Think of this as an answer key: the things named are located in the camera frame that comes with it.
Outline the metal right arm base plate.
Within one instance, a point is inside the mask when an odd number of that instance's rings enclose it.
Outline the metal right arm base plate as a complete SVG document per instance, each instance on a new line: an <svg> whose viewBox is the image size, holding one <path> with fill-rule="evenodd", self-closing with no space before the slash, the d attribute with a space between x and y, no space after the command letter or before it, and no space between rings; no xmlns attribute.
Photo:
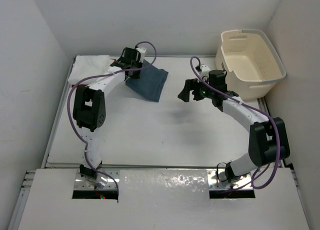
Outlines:
<svg viewBox="0 0 320 230"><path fill-rule="evenodd" d="M240 176L231 182L225 179L224 169L215 168L207 170L207 181L209 190L224 191L229 189L235 190L253 190L251 184L251 175Z"/></svg>

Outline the blue garment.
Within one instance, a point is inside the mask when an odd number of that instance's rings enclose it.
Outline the blue garment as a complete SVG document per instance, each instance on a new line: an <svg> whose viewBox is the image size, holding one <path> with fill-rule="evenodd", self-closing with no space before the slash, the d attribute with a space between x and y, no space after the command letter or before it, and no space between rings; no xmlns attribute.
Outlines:
<svg viewBox="0 0 320 230"><path fill-rule="evenodd" d="M146 69L140 72L139 79L129 78L125 85L146 100L159 102L169 73L164 69L158 69L146 60L142 66Z"/></svg>

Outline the white t shirt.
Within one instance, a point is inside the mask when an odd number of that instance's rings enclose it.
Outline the white t shirt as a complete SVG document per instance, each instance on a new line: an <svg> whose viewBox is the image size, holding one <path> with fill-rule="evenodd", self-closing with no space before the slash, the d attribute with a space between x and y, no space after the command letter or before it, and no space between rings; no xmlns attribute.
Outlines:
<svg viewBox="0 0 320 230"><path fill-rule="evenodd" d="M94 75L103 75L108 71L108 68L112 62L113 59L111 59L109 55L78 55L73 63L72 71L68 78L68 83L74 85L83 78Z"/></svg>

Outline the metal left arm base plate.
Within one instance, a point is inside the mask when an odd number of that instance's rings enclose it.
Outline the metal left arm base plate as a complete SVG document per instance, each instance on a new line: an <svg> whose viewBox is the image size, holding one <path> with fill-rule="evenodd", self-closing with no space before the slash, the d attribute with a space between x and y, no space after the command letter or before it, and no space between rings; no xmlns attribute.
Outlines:
<svg viewBox="0 0 320 230"><path fill-rule="evenodd" d="M115 190L118 189L120 181L120 170L118 168L99 168L102 173L96 173L91 168L85 167L83 164L77 170L74 190Z"/></svg>

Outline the red polo t shirt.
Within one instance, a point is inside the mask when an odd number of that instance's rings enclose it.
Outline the red polo t shirt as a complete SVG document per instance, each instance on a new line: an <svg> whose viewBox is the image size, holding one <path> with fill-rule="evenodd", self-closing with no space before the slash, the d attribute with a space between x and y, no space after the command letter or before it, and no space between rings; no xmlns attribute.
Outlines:
<svg viewBox="0 0 320 230"><path fill-rule="evenodd" d="M68 78L68 83L73 87L84 78L95 75L105 75L109 71L111 64L115 61L115 59L110 59L108 62L102 63L93 60L85 60L84 63L74 63Z"/></svg>

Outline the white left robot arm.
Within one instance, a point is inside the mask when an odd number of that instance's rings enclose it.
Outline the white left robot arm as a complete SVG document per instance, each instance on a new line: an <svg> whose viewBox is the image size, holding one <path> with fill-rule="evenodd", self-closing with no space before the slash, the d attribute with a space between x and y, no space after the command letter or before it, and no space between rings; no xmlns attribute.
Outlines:
<svg viewBox="0 0 320 230"><path fill-rule="evenodd" d="M100 170L102 159L96 133L104 124L106 96L128 78L137 79L143 68L147 50L136 45L126 47L104 74L89 76L76 82L67 98L67 114L76 136L85 144L80 174L96 180L105 173Z"/></svg>

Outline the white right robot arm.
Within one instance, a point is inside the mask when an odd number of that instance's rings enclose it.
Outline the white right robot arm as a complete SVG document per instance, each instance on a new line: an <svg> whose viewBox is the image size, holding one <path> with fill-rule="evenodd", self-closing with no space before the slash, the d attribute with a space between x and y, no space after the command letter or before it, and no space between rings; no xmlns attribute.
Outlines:
<svg viewBox="0 0 320 230"><path fill-rule="evenodd" d="M229 183L270 163L277 163L290 156L290 146L284 121L271 119L265 112L244 103L234 91L228 90L226 74L211 70L204 77L187 79L178 98L189 102L208 98L221 112L237 121L248 133L248 150L242 157L228 162L221 180Z"/></svg>

